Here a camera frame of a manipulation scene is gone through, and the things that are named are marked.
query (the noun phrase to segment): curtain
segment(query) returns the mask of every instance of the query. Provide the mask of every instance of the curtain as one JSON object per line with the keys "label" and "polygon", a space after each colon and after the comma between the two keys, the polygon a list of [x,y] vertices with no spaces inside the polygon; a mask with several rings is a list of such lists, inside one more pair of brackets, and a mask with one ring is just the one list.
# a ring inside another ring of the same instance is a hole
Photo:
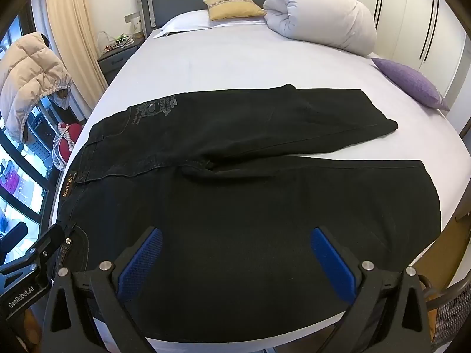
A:
{"label": "curtain", "polygon": [[[57,48],[54,36],[52,34],[51,25],[49,23],[48,18],[48,12],[46,9],[46,0],[31,0],[31,8],[36,30],[38,32],[41,32],[48,38],[48,40],[50,41],[50,48],[56,54],[56,56],[59,57],[62,62],[64,62]],[[73,81],[70,90],[72,92],[72,97],[69,101],[69,105],[72,111],[74,112],[75,116],[79,121],[88,119],[91,114],[91,107],[83,99],[82,95],[80,94],[79,90],[77,89],[77,86],[74,84]]]}
{"label": "curtain", "polygon": [[78,91],[94,109],[108,87],[98,65],[98,53],[86,0],[46,0],[57,49]]}

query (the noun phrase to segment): jeans pocket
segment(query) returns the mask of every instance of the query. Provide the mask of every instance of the jeans pocket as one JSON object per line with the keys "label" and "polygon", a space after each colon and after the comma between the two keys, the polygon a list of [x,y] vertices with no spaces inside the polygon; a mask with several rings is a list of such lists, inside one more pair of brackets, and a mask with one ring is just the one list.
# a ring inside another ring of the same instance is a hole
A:
{"label": "jeans pocket", "polygon": [[102,140],[120,135],[123,133],[130,123],[131,112],[133,107],[128,107],[127,110],[116,113],[108,118],[102,119],[90,130],[89,140],[85,146],[101,142]]}
{"label": "jeans pocket", "polygon": [[88,236],[82,228],[75,225],[70,235],[59,248],[54,276],[62,267],[67,267],[72,272],[85,271],[87,269],[88,255]]}

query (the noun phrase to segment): white pillow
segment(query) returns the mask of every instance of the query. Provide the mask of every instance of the white pillow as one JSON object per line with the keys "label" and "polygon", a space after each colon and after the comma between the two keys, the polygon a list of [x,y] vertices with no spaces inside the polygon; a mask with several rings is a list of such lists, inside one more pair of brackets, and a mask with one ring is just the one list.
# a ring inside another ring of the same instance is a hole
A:
{"label": "white pillow", "polygon": [[154,38],[165,36],[169,33],[190,32],[193,30],[211,29],[222,26],[231,25],[253,25],[263,24],[266,25],[263,17],[248,17],[248,18],[234,18],[224,20],[209,19],[209,11],[207,9],[200,11],[189,11],[187,13],[179,14],[177,17],[172,18],[167,22],[157,33]]}
{"label": "white pillow", "polygon": [[370,11],[356,0],[265,0],[270,29],[290,39],[367,56],[376,43]]}

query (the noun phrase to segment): metal screw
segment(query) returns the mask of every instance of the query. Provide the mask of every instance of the metal screw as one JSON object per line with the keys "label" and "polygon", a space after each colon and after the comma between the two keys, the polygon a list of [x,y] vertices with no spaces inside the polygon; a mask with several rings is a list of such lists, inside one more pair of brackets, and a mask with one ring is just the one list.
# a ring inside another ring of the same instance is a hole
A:
{"label": "metal screw", "polygon": [[100,269],[102,271],[107,271],[112,267],[111,261],[103,261],[100,263]]}
{"label": "metal screw", "polygon": [[413,268],[413,267],[407,267],[407,268],[406,268],[406,273],[407,273],[409,276],[415,276],[415,274],[417,273],[417,271],[416,271],[415,268]]}
{"label": "metal screw", "polygon": [[361,266],[366,271],[372,271],[374,268],[374,264],[369,260],[365,260],[363,263],[361,263]]}
{"label": "metal screw", "polygon": [[68,273],[69,273],[69,270],[68,270],[67,268],[65,268],[65,267],[59,269],[59,272],[58,272],[58,274],[59,274],[60,277],[67,276]]}

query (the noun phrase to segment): mattress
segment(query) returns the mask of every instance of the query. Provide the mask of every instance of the mattress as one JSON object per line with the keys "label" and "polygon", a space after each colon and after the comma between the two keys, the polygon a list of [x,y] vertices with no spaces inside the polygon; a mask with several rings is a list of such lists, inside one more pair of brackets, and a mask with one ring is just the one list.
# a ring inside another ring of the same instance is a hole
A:
{"label": "mattress", "polygon": [[[235,25],[177,33],[154,39],[123,66],[92,112],[71,155],[86,143],[91,127],[131,105],[186,91],[296,88],[361,89],[383,114],[395,120],[394,133],[329,154],[328,159],[421,160],[440,198],[442,229],[471,177],[471,157],[446,118],[423,107],[361,56],[282,37],[266,25]],[[57,215],[54,206],[53,221]],[[159,351],[253,352],[274,347],[336,322],[341,315],[287,335],[253,342],[175,344],[152,341]]]}

